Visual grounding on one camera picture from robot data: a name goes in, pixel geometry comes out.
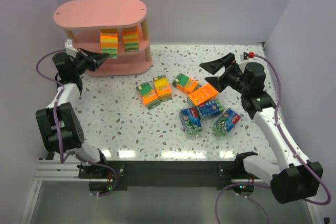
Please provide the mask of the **orange back sponge box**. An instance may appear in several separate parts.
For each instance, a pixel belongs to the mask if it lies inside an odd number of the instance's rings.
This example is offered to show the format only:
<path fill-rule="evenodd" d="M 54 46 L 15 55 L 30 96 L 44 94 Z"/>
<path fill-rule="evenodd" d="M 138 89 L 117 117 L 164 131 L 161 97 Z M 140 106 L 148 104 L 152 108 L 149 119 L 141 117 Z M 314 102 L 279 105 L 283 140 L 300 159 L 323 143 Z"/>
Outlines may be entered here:
<path fill-rule="evenodd" d="M 208 83 L 189 94 L 187 97 L 187 103 L 189 105 L 198 106 L 215 99 L 218 94 L 219 92 Z"/>

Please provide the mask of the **blue Vileda pack right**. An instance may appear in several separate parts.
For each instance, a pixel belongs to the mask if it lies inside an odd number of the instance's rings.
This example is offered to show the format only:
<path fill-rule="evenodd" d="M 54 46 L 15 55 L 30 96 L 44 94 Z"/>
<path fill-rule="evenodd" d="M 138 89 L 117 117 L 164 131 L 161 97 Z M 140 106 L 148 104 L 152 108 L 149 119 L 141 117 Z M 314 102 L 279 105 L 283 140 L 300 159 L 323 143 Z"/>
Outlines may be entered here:
<path fill-rule="evenodd" d="M 241 116 L 231 108 L 228 108 L 213 124 L 213 132 L 216 135 L 227 135 L 241 119 Z"/>

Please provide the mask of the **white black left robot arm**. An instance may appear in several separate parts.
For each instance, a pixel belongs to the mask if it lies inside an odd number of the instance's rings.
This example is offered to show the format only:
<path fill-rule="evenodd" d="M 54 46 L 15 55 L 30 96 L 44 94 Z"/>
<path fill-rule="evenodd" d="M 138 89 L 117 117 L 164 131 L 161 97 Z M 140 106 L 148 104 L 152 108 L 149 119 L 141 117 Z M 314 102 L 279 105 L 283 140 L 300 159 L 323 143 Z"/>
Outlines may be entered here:
<path fill-rule="evenodd" d="M 57 69 L 54 78 L 44 75 L 39 68 L 36 68 L 41 77 L 56 84 L 57 93 L 46 108 L 36 111 L 35 117 L 44 147 L 48 152 L 58 153 L 62 164 L 72 156 L 81 162 L 79 168 L 84 172 L 104 178 L 112 175 L 112 168 L 107 165 L 102 151 L 85 140 L 72 102 L 82 94 L 81 76 L 88 70 L 97 71 L 109 55 L 82 48 L 74 50 L 74 53 L 70 55 L 65 50 L 50 53 Z"/>

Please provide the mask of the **green top sponge box right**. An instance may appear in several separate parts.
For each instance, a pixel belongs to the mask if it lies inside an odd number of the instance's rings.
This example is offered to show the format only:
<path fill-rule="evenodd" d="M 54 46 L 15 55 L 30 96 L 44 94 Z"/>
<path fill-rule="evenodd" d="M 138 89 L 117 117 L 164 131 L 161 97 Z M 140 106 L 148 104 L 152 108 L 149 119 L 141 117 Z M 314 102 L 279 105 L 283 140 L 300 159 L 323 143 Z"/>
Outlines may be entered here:
<path fill-rule="evenodd" d="M 182 73 L 179 73 L 174 78 L 172 85 L 173 87 L 177 88 L 178 90 L 180 90 L 185 94 L 191 94 L 200 87 L 199 83 L 196 80 Z"/>

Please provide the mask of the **blue Vileda pack left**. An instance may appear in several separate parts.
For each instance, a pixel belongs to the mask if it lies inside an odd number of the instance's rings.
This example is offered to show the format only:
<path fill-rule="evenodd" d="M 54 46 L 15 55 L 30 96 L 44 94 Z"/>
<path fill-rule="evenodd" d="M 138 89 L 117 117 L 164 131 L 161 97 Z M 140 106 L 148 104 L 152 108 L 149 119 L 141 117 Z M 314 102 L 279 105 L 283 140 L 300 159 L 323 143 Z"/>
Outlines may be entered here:
<path fill-rule="evenodd" d="M 181 109 L 179 117 L 182 123 L 182 129 L 188 137 L 200 135 L 203 129 L 195 107 Z"/>

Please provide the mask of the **blue Vileda pack middle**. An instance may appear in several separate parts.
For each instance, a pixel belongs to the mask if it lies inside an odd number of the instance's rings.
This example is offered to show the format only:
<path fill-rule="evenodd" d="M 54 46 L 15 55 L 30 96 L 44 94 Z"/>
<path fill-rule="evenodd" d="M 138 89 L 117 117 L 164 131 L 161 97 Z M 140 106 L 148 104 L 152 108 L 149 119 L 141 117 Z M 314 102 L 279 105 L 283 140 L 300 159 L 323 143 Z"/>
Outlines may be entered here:
<path fill-rule="evenodd" d="M 219 99 L 215 99 L 196 106 L 196 110 L 200 120 L 203 121 L 220 115 L 224 112 L 224 106 Z"/>

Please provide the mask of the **blue vileda pack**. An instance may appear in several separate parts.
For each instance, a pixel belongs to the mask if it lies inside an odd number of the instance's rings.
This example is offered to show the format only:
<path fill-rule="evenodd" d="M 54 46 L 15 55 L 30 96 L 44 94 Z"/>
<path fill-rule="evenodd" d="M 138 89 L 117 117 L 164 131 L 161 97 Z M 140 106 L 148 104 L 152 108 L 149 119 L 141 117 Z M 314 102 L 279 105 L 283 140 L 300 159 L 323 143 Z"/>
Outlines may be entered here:
<path fill-rule="evenodd" d="M 216 135 L 227 135 L 241 119 L 241 116 L 231 108 L 228 108 L 213 124 L 213 132 Z"/>
<path fill-rule="evenodd" d="M 224 112 L 224 106 L 219 99 L 215 99 L 196 106 L 196 110 L 200 120 L 203 121 L 220 115 Z"/>
<path fill-rule="evenodd" d="M 182 129 L 188 137 L 200 135 L 203 129 L 195 107 L 181 109 L 179 117 L 182 123 Z"/>

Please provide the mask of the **green top sponge box left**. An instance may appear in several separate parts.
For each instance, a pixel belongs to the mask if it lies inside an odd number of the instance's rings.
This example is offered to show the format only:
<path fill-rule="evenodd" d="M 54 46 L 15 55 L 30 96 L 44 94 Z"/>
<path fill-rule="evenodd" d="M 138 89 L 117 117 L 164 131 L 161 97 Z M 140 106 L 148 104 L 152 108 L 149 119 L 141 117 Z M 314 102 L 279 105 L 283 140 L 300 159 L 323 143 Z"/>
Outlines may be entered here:
<path fill-rule="evenodd" d="M 153 90 L 152 86 L 148 83 L 142 83 L 136 87 L 139 96 L 142 98 L 142 102 L 148 110 L 160 104 L 159 97 Z"/>

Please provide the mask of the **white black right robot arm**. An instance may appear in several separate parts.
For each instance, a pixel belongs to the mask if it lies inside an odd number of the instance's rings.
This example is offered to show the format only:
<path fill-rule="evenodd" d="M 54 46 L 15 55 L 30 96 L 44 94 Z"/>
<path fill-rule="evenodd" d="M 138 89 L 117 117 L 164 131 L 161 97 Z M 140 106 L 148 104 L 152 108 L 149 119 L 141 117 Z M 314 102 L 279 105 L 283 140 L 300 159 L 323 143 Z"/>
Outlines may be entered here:
<path fill-rule="evenodd" d="M 237 63 L 229 53 L 199 65 L 211 74 L 205 80 L 218 92 L 231 87 L 240 93 L 243 109 L 263 132 L 277 160 L 274 165 L 255 153 L 242 153 L 236 156 L 237 169 L 261 179 L 281 204 L 307 200 L 317 194 L 323 168 L 303 153 L 283 125 L 279 106 L 265 91 L 265 68 L 252 58 L 244 53 L 243 61 Z"/>

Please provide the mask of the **aluminium frame rail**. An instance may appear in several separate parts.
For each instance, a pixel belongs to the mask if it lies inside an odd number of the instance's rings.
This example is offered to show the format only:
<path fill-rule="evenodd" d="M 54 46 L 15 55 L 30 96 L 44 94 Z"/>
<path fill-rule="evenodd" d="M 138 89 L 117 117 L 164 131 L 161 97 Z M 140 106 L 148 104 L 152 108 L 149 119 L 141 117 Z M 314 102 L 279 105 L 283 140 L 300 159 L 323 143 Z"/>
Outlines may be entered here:
<path fill-rule="evenodd" d="M 56 160 L 40 160 L 38 162 L 34 180 L 39 181 L 75 181 L 79 179 L 78 161 L 66 161 L 61 164 Z"/>

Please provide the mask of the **yellow top sponge box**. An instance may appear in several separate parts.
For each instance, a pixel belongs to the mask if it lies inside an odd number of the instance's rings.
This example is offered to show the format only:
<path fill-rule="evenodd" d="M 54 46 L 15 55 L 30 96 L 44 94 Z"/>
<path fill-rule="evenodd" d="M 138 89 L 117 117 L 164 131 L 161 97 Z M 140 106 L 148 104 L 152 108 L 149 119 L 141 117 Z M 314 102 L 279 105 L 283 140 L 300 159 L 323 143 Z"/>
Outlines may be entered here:
<path fill-rule="evenodd" d="M 166 75 L 154 77 L 153 84 L 160 102 L 172 100 L 172 89 Z"/>

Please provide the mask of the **pink three tier shelf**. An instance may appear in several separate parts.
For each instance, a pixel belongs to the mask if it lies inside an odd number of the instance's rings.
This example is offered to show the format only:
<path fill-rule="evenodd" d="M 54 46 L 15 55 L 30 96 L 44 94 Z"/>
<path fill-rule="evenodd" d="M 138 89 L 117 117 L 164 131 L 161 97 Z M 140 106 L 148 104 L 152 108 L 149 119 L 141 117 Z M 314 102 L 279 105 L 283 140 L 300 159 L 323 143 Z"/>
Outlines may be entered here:
<path fill-rule="evenodd" d="M 141 0 L 74 0 L 59 6 L 54 22 L 66 33 L 66 52 L 107 53 L 92 76 L 138 75 L 152 65 L 147 7 Z"/>

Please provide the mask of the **orange sponge pack barcode sticker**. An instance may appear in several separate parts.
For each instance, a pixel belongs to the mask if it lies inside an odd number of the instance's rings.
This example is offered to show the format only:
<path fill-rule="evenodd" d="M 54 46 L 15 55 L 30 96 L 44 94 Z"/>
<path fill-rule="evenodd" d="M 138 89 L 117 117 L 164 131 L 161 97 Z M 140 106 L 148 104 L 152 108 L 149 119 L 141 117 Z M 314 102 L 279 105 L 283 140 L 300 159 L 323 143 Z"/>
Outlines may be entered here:
<path fill-rule="evenodd" d="M 138 26 L 124 28 L 122 30 L 122 42 L 125 52 L 139 51 Z"/>

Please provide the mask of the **green sponge box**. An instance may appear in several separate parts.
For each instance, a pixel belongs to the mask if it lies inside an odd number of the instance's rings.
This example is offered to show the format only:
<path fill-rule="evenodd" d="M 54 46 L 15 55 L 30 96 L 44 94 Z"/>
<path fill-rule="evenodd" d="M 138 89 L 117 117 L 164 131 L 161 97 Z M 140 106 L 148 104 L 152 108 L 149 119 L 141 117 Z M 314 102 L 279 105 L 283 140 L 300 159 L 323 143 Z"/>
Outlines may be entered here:
<path fill-rule="evenodd" d="M 196 80 L 182 73 L 179 73 L 174 78 L 172 85 L 173 87 L 177 88 L 178 90 L 180 90 L 185 94 L 191 94 L 200 87 L 199 83 Z"/>
<path fill-rule="evenodd" d="M 159 97 L 153 90 L 152 86 L 148 83 L 142 83 L 136 87 L 139 96 L 142 98 L 142 102 L 148 110 L 160 104 Z"/>

